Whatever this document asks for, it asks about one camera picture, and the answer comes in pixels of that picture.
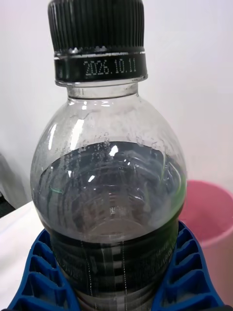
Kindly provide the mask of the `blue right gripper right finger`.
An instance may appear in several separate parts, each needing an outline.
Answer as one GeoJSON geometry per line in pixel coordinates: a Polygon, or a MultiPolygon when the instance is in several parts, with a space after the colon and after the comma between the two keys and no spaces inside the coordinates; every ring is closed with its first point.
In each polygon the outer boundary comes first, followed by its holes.
{"type": "Polygon", "coordinates": [[[171,263],[153,300],[154,311],[204,311],[224,306],[211,282],[200,244],[179,222],[171,263]]]}

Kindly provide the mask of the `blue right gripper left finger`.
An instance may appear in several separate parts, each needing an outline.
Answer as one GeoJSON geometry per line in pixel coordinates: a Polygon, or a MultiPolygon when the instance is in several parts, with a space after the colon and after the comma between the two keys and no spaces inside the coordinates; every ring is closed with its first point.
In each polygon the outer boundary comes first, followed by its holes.
{"type": "Polygon", "coordinates": [[[76,295],[61,273],[51,250],[50,236],[41,231],[25,264],[17,293],[8,311],[79,311],[76,295]]]}

